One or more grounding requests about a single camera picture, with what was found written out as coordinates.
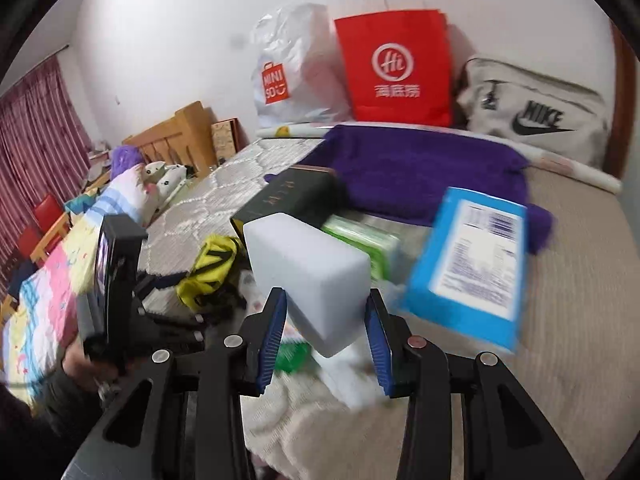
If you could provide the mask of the left hand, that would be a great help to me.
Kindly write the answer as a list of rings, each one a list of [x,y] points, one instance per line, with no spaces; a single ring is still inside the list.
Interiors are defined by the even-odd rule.
[[[66,348],[62,369],[80,388],[87,391],[96,391],[100,385],[114,382],[118,377],[118,370],[112,364],[91,361],[85,355],[84,346],[79,338]]]

